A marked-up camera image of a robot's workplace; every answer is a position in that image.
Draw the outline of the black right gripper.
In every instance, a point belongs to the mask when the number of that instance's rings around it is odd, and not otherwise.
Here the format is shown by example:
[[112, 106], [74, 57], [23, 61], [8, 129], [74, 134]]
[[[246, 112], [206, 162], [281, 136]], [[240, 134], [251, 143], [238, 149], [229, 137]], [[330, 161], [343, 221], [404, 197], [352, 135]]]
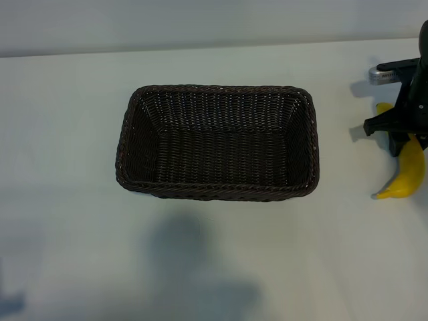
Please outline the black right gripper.
[[419, 58], [412, 68], [401, 70], [402, 83], [394, 106], [376, 106], [377, 115], [363, 124], [367, 136], [393, 127], [399, 117], [400, 127], [406, 132], [389, 132], [389, 151], [398, 157], [403, 147], [415, 134], [427, 134], [427, 62]]

